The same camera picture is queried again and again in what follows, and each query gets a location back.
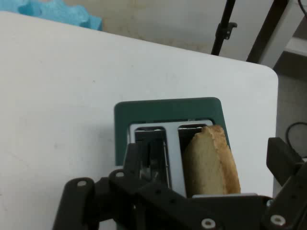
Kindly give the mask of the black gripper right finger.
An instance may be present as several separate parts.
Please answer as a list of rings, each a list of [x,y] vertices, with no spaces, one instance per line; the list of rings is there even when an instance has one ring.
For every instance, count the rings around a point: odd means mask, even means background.
[[[266,164],[282,187],[262,217],[266,230],[307,228],[307,162],[281,138],[269,138]]]

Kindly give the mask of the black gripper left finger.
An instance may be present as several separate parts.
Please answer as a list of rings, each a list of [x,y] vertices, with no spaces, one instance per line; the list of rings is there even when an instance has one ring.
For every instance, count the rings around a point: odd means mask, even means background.
[[[77,178],[65,184],[57,210],[55,230],[97,230],[113,220],[126,230],[149,230],[150,217],[137,189],[146,183],[139,177],[141,145],[127,146],[122,169],[94,182]]]

